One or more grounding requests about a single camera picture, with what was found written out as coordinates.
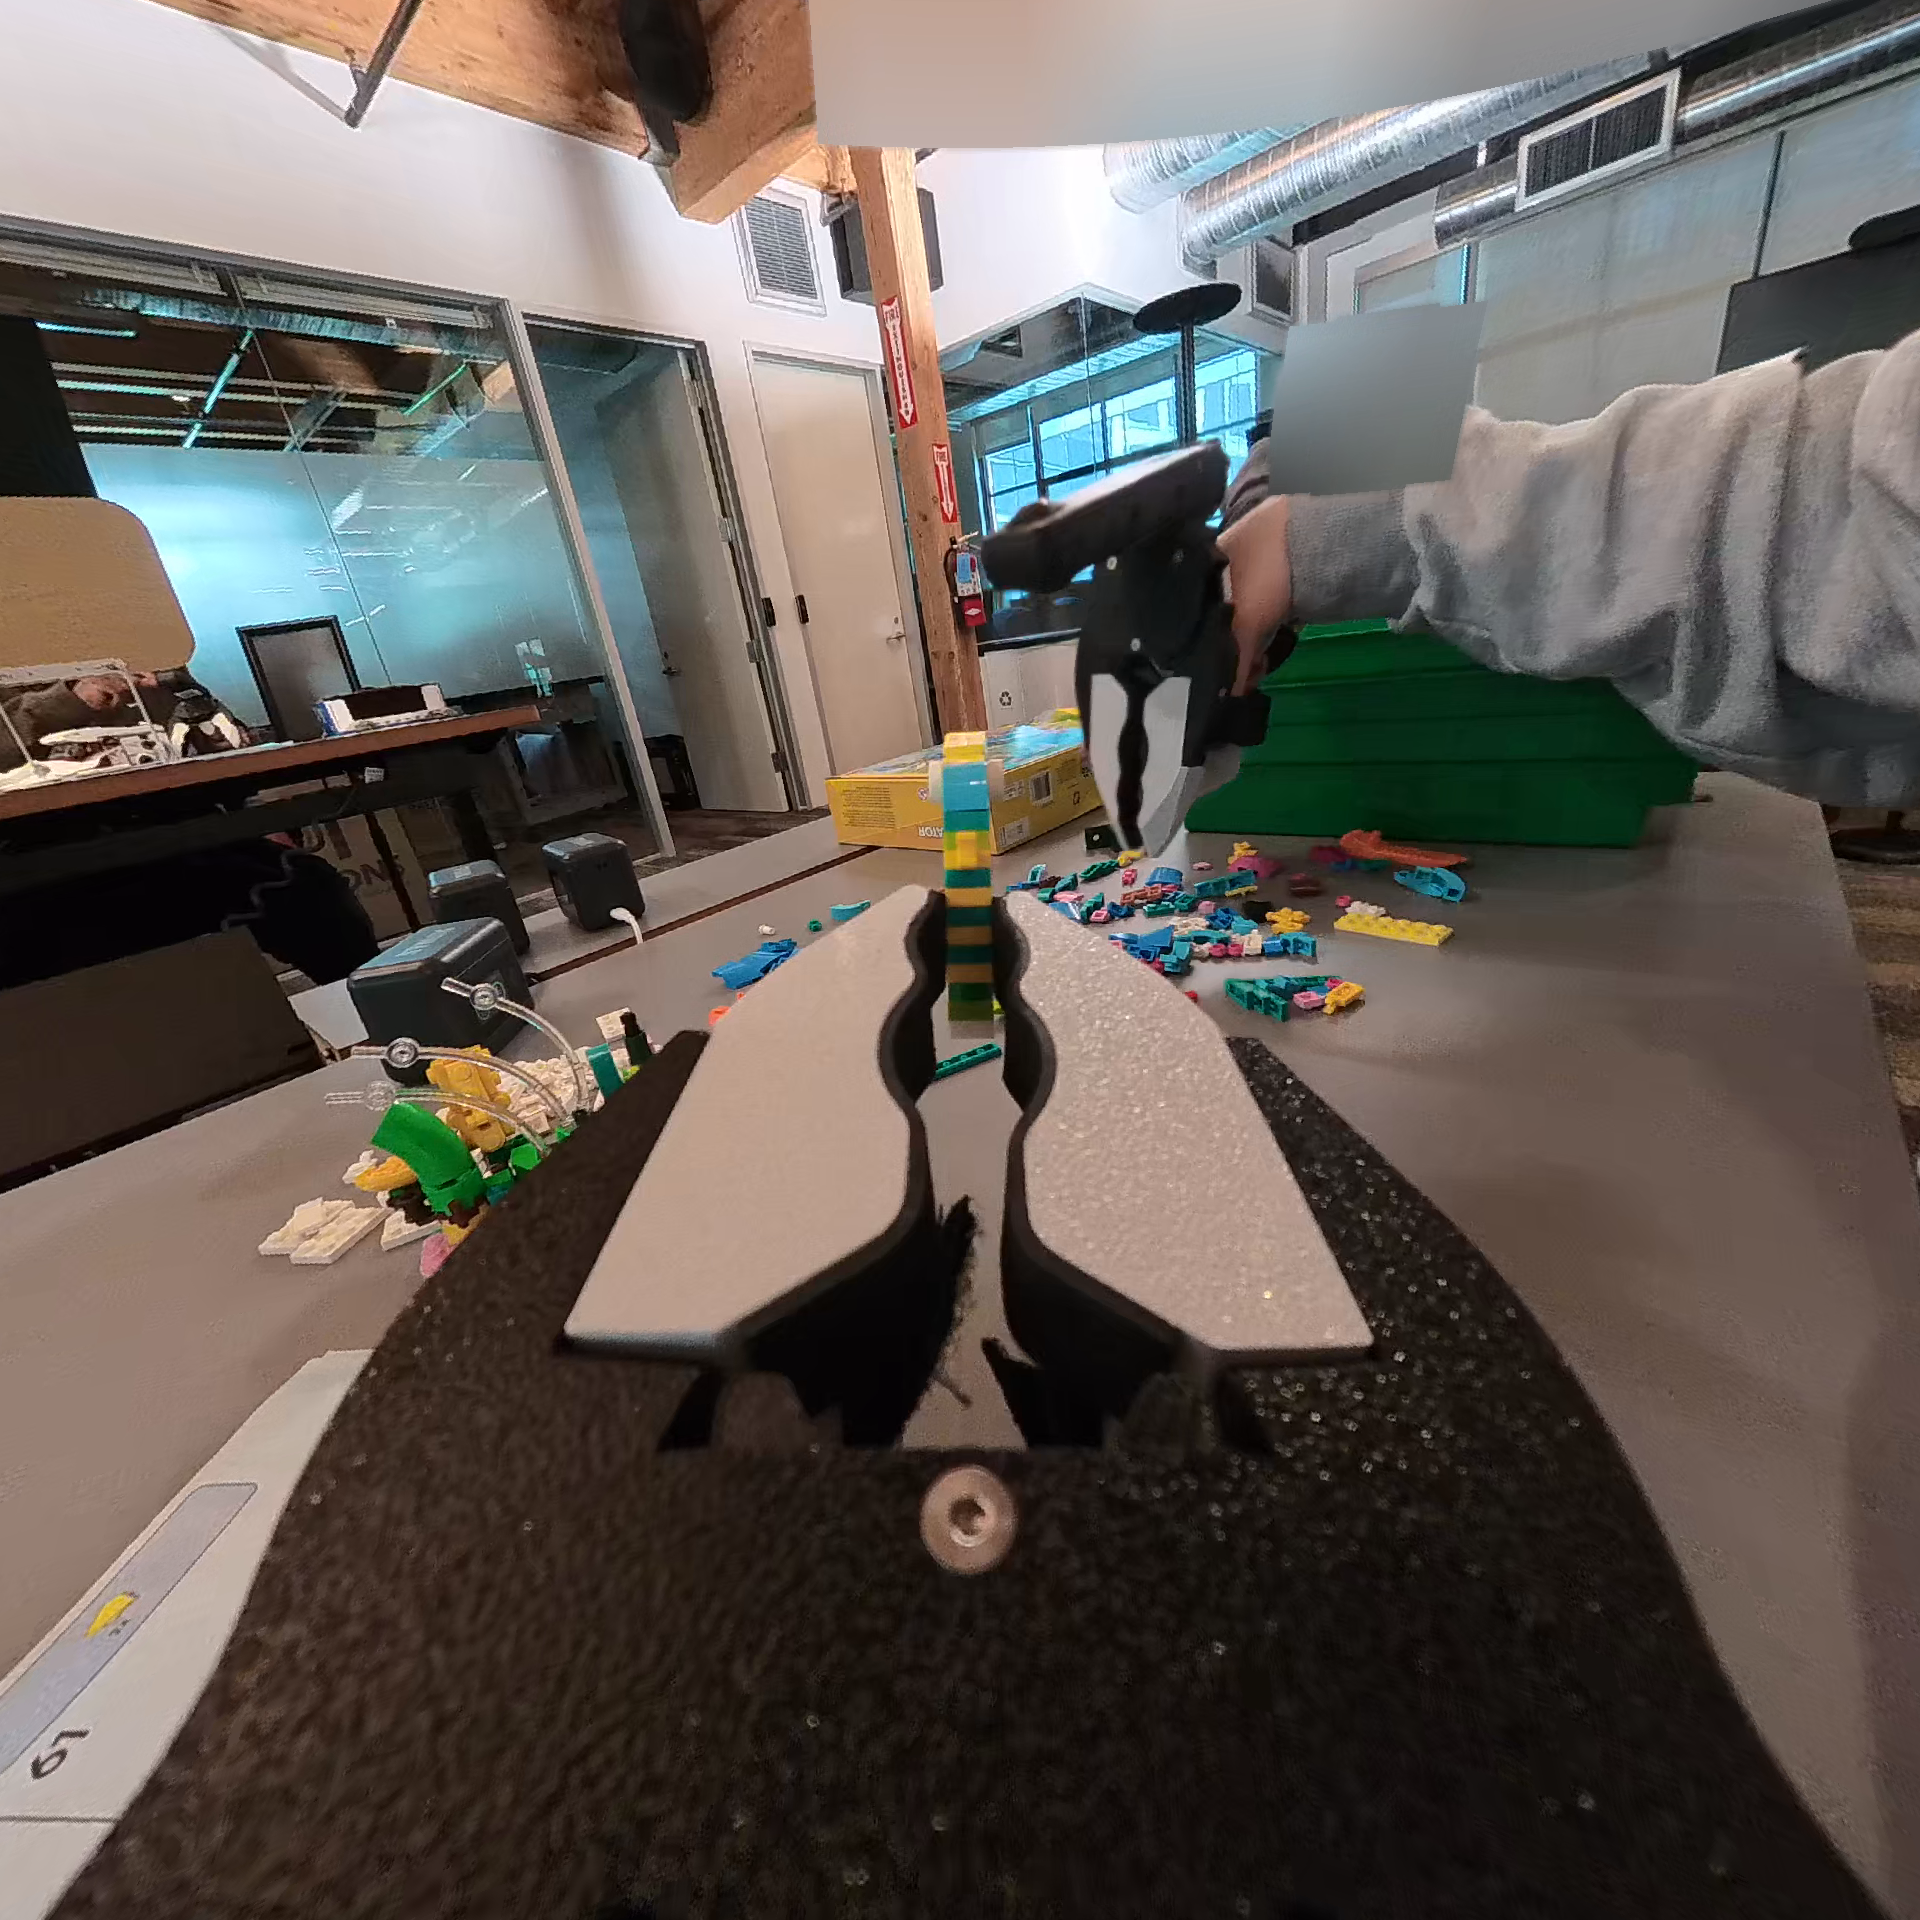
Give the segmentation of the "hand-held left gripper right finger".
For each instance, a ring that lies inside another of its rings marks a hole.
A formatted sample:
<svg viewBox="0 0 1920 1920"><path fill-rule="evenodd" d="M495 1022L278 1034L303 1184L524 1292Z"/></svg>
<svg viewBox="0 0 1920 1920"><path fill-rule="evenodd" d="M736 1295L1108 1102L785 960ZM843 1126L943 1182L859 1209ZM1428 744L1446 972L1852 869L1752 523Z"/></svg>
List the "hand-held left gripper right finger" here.
<svg viewBox="0 0 1920 1920"><path fill-rule="evenodd" d="M996 903L1003 1084L1017 1103L1000 1288L1067 1421L1152 1379L1349 1362L1374 1347L1331 1242L1212 1018L1031 893Z"/></svg>

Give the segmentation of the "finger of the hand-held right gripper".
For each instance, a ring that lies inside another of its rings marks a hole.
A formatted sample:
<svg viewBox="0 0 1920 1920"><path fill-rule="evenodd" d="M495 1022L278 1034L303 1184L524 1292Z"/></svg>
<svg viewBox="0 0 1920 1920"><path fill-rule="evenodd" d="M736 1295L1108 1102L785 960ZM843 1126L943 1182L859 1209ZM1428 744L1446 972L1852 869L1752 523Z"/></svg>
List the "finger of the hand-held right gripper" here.
<svg viewBox="0 0 1920 1920"><path fill-rule="evenodd" d="M1166 846L1166 681L1095 672L1079 698L1100 803L1126 852Z"/></svg>
<svg viewBox="0 0 1920 1920"><path fill-rule="evenodd" d="M1188 809L1240 772L1244 746L1205 746L1188 759L1189 681L1163 681L1146 698L1146 852L1163 852Z"/></svg>

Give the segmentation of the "pile of coloured bricks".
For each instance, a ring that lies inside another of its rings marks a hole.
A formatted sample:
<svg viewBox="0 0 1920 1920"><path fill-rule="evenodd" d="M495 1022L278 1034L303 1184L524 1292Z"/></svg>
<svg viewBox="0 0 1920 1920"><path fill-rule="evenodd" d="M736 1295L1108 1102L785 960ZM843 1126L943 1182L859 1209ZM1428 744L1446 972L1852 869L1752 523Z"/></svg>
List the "pile of coloured bricks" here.
<svg viewBox="0 0 1920 1920"><path fill-rule="evenodd" d="M1470 895L1466 854L1397 846L1375 829L1357 827L1311 847L1303 867L1287 867L1244 840L1222 865L1196 859L1189 867L1162 863L1142 874L1142 859L1140 852L1088 857L1064 874L1039 862L1014 882L1009 893L1098 932L1119 956L1169 982L1186 980L1198 963L1320 958L1308 907L1255 897L1267 880L1279 880L1289 902L1320 897L1323 880L1339 874L1384 878L1418 899L1447 906ZM1409 918L1352 892L1331 895L1331 915L1333 934L1409 947L1442 947L1453 936L1452 924ZM755 947L715 967L711 977L738 1000L798 954L795 940L762 930ZM1335 1018L1366 1000L1364 986L1342 972L1233 974L1222 991L1230 1004L1275 1022Z"/></svg>

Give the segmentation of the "striped brick fish model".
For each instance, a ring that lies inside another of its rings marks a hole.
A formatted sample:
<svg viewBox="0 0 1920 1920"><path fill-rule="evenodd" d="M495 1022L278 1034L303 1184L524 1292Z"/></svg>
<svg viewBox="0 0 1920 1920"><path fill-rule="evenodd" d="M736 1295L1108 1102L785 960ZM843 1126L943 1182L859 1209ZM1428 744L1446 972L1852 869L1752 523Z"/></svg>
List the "striped brick fish model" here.
<svg viewBox="0 0 1920 1920"><path fill-rule="evenodd" d="M948 732L938 764L946 1018L985 1036L996 1019L996 820L988 732Z"/></svg>

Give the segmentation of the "grey desk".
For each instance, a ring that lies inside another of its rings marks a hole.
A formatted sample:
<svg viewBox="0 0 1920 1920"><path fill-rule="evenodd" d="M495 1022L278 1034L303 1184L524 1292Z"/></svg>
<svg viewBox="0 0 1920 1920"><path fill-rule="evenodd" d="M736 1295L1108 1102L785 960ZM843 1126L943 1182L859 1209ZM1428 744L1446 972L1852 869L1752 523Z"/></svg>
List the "grey desk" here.
<svg viewBox="0 0 1920 1920"><path fill-rule="evenodd" d="M1705 776L1625 852L1482 847L1447 946L1357 940L1269 1049L1522 1295L1779 1764L1916 1915L1916 1192L1821 817ZM340 1188L342 1061L4 1194L11 1667L276 1387L417 1284L258 1244Z"/></svg>

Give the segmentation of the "yellow brick set box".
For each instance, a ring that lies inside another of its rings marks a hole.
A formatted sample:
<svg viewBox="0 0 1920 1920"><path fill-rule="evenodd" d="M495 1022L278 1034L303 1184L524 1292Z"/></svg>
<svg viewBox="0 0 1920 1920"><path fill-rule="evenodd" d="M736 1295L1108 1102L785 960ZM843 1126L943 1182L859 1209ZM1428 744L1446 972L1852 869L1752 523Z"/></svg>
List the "yellow brick set box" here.
<svg viewBox="0 0 1920 1920"><path fill-rule="evenodd" d="M943 808L934 792L940 746L827 777L833 835L850 847L938 850ZM1036 724L985 735L996 852L1012 852L1100 808L1079 714L1058 707Z"/></svg>

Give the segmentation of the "green plastic bin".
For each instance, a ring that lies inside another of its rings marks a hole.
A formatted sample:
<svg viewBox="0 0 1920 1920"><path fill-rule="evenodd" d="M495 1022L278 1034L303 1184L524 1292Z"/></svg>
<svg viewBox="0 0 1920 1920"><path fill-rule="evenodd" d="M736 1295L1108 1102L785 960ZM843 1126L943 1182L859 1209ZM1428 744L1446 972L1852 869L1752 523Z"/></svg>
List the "green plastic bin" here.
<svg viewBox="0 0 1920 1920"><path fill-rule="evenodd" d="M1303 629L1262 689L1262 744L1188 808L1188 831L1629 850L1699 773L1607 681L1499 674L1379 619Z"/></svg>

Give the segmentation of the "pile of white bricks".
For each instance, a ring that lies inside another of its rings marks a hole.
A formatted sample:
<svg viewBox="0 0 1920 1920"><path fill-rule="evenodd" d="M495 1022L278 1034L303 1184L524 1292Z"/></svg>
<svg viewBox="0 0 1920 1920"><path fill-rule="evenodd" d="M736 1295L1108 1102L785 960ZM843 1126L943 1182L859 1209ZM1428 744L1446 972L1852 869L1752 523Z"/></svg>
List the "pile of white bricks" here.
<svg viewBox="0 0 1920 1920"><path fill-rule="evenodd" d="M516 1063L485 1048L420 1045L423 1082L327 1094L376 1122L333 1192L295 1205L258 1254L321 1268L360 1246L417 1248L431 1278L625 1082L609 1045Z"/></svg>

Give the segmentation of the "dark panel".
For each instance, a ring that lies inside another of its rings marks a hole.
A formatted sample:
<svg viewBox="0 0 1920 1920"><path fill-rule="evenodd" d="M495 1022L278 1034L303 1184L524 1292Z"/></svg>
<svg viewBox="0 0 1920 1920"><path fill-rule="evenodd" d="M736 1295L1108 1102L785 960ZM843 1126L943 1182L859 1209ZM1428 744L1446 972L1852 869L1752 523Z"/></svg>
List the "dark panel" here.
<svg viewBox="0 0 1920 1920"><path fill-rule="evenodd" d="M321 1065L242 928L1 994L1 1185L16 1188Z"/></svg>

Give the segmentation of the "black ceiling speaker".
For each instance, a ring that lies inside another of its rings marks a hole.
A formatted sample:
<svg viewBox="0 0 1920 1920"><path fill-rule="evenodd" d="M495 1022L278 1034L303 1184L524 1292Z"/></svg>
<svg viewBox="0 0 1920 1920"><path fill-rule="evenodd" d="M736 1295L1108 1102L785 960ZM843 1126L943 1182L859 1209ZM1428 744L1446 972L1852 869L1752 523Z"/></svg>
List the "black ceiling speaker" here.
<svg viewBox="0 0 1920 1920"><path fill-rule="evenodd" d="M707 27L697 2L615 2L613 23L650 129L699 120L711 101Z"/></svg>

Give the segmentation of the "black monitor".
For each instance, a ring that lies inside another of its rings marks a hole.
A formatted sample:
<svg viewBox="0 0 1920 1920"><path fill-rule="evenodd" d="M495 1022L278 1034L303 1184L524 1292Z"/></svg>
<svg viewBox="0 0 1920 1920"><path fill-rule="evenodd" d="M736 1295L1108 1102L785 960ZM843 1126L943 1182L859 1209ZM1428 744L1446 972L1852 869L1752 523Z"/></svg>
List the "black monitor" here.
<svg viewBox="0 0 1920 1920"><path fill-rule="evenodd" d="M273 741L326 738L323 703L362 689L342 622L333 613L236 628Z"/></svg>

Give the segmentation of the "instruction booklet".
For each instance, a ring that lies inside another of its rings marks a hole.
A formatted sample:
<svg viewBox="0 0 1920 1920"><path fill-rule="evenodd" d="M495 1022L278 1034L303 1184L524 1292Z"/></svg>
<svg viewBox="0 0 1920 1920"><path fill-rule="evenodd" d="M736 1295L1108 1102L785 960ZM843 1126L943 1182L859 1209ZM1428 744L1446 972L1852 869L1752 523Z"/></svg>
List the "instruction booklet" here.
<svg viewBox="0 0 1920 1920"><path fill-rule="evenodd" d="M333 1350L297 1367L6 1676L6 1918L57 1908L177 1740L369 1358Z"/></svg>

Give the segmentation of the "silver air duct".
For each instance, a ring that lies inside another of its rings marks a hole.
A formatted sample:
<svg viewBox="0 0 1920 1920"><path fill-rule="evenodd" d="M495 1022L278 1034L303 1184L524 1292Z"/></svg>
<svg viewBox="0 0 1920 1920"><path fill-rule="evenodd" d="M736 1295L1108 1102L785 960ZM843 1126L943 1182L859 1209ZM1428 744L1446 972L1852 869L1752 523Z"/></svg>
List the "silver air duct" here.
<svg viewBox="0 0 1920 1920"><path fill-rule="evenodd" d="M1364 213L1428 187L1436 191L1436 243L1452 247L1479 227L1559 204L1516 209L1523 131L1648 77L1682 73L1673 147L1659 158L1666 162L1832 96L1910 77L1916 55L1914 2L1817 4L1686 52L1627 54L1289 129L1115 142L1100 158L1121 209L1174 208L1178 247L1196 273L1267 238L1300 246L1311 232L1331 230L1338 213Z"/></svg>

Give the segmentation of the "white wall vent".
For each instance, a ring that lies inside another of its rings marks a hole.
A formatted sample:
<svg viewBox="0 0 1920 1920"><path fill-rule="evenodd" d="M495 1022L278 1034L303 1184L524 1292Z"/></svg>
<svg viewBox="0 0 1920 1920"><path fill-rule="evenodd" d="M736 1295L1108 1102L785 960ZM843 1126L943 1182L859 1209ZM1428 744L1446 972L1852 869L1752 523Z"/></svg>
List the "white wall vent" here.
<svg viewBox="0 0 1920 1920"><path fill-rule="evenodd" d="M815 318L825 312L815 221L804 194L764 187L732 213L730 226L745 300Z"/></svg>

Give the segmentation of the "duct vent grille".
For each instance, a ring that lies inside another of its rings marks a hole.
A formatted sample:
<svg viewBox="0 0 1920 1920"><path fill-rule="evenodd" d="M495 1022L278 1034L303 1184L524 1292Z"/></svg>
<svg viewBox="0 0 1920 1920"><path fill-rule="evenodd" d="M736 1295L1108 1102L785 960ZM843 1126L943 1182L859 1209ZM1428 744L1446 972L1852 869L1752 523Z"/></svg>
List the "duct vent grille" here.
<svg viewBox="0 0 1920 1920"><path fill-rule="evenodd" d="M1530 211L1664 159L1673 147L1682 71L1658 76L1520 135L1513 208Z"/></svg>

